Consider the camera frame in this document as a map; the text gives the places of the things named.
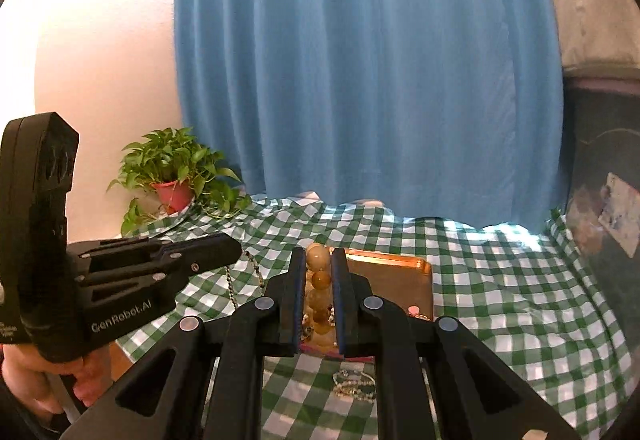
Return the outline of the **person left hand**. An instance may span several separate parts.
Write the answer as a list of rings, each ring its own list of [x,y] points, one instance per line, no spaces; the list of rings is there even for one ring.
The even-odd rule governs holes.
[[[4,345],[2,376],[11,394],[46,422],[63,408],[55,397],[46,374],[70,375],[76,379],[75,397],[85,406],[91,406],[112,386],[111,352],[103,347],[82,358],[55,364],[43,359],[31,344]]]

